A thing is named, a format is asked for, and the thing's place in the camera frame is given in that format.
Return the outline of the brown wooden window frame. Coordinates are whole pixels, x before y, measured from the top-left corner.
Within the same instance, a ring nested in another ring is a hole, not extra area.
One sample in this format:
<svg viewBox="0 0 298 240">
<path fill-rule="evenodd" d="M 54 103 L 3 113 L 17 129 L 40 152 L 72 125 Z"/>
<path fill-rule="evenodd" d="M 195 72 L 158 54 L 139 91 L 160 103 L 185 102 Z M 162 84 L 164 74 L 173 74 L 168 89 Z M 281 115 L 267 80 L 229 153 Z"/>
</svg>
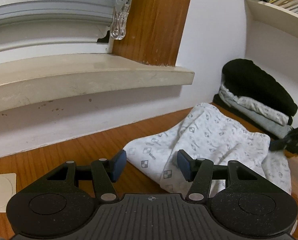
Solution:
<svg viewBox="0 0 298 240">
<path fill-rule="evenodd" d="M 132 0 L 126 35 L 112 53 L 152 66 L 174 67 L 190 0 Z"/>
</svg>

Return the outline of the grey folded garment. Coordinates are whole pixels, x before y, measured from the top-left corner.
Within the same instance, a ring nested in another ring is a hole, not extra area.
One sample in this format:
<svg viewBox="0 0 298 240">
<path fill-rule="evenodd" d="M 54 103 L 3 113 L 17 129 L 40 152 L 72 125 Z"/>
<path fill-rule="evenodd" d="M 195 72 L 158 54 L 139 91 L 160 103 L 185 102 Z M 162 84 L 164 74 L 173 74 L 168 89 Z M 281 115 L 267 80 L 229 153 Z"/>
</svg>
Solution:
<svg viewBox="0 0 298 240">
<path fill-rule="evenodd" d="M 274 134 L 278 139 L 283 139 L 291 130 L 293 130 L 292 126 L 290 125 L 280 125 L 261 114 L 258 114 L 252 110 L 249 110 L 245 107 L 238 105 L 232 99 L 230 99 L 224 92 L 218 92 L 221 100 L 227 104 L 229 107 L 232 107 L 238 110 L 240 113 L 243 113 L 248 118 L 253 120 L 256 124 L 259 124 L 262 128 L 266 129 L 267 131 Z"/>
</svg>

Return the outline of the beige window sill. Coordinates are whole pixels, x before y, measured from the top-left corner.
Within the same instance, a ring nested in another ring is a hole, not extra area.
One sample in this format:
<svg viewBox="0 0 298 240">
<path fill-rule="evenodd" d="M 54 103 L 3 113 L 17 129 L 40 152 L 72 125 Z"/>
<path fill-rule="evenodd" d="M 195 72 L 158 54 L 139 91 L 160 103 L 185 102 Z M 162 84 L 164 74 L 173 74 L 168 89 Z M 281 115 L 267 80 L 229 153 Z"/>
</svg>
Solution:
<svg viewBox="0 0 298 240">
<path fill-rule="evenodd" d="M 110 54 L 71 54 L 0 64 L 0 112 L 116 90 L 191 85 L 194 72 L 150 66 Z"/>
</svg>

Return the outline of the black folded sweater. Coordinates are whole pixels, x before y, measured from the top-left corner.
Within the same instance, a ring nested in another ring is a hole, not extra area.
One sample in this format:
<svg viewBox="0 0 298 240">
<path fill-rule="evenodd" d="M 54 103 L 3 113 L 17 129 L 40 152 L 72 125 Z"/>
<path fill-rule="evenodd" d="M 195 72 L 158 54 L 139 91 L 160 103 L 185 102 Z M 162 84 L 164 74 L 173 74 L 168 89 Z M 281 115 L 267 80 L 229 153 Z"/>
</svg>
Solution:
<svg viewBox="0 0 298 240">
<path fill-rule="evenodd" d="M 222 68 L 223 83 L 236 96 L 247 96 L 293 118 L 298 106 L 276 79 L 251 60 L 235 59 Z"/>
</svg>

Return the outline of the beige wall shelf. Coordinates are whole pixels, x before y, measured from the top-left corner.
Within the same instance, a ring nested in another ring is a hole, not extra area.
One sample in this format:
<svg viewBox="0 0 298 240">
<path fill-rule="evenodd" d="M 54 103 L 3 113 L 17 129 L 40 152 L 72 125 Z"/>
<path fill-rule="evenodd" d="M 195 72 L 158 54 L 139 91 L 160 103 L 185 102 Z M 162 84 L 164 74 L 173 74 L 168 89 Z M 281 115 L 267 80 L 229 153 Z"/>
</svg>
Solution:
<svg viewBox="0 0 298 240">
<path fill-rule="evenodd" d="M 298 15 L 258 0 L 245 0 L 246 56 L 271 68 L 298 65 Z"/>
</svg>

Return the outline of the folded white patterned garment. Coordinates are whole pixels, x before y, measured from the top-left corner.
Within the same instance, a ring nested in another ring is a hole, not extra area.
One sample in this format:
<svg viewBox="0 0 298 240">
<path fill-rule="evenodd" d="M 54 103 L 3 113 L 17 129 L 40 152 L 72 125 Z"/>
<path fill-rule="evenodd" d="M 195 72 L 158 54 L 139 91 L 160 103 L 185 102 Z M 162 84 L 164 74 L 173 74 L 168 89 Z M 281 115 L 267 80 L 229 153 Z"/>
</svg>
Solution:
<svg viewBox="0 0 298 240">
<path fill-rule="evenodd" d="M 281 126 L 291 125 L 293 119 L 286 114 L 275 110 L 267 105 L 252 99 L 247 96 L 236 96 L 225 87 L 224 84 L 221 84 L 219 89 L 219 96 L 221 99 L 224 99 L 225 103 L 233 108 L 258 114 L 268 120 L 275 122 Z"/>
</svg>

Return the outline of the black bottom folded garment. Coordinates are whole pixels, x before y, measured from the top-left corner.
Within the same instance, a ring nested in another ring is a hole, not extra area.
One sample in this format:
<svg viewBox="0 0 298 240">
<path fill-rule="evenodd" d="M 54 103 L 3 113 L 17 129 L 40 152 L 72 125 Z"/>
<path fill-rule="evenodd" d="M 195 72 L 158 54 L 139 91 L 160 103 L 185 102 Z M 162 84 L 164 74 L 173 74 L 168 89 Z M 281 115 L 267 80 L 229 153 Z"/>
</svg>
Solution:
<svg viewBox="0 0 298 240">
<path fill-rule="evenodd" d="M 266 129 L 262 128 L 259 124 L 256 124 L 253 120 L 248 118 L 243 113 L 240 113 L 238 110 L 229 107 L 227 104 L 225 104 L 220 96 L 218 94 L 215 94 L 213 97 L 213 101 L 211 103 L 212 105 L 216 106 L 221 113 L 224 115 L 240 122 L 243 126 L 246 127 L 246 129 L 250 132 L 259 132 L 267 134 L 272 140 L 277 140 L 278 137 L 276 137 L 271 132 L 267 131 Z"/>
</svg>

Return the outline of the white patterned garment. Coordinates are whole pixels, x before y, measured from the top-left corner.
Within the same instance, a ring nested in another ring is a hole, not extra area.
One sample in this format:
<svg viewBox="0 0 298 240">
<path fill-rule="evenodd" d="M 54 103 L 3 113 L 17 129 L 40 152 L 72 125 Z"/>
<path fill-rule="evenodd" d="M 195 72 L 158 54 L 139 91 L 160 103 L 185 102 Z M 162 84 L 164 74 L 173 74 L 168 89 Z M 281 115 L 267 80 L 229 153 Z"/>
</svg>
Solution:
<svg viewBox="0 0 298 240">
<path fill-rule="evenodd" d="M 271 152 L 270 142 L 268 135 L 249 132 L 217 107 L 200 103 L 173 128 L 135 139 L 124 150 L 132 165 L 169 193 L 186 195 L 191 186 L 178 167 L 178 150 L 184 150 L 193 159 L 208 159 L 216 165 L 237 160 L 291 193 L 287 158 L 281 151 Z"/>
<path fill-rule="evenodd" d="M 291 125 L 293 119 L 286 114 L 275 110 L 267 105 L 252 99 L 247 96 L 236 96 L 225 87 L 224 84 L 221 84 L 219 89 L 219 96 L 221 99 L 224 99 L 225 103 L 233 108 L 258 114 L 268 120 L 275 122 L 281 126 Z"/>
</svg>

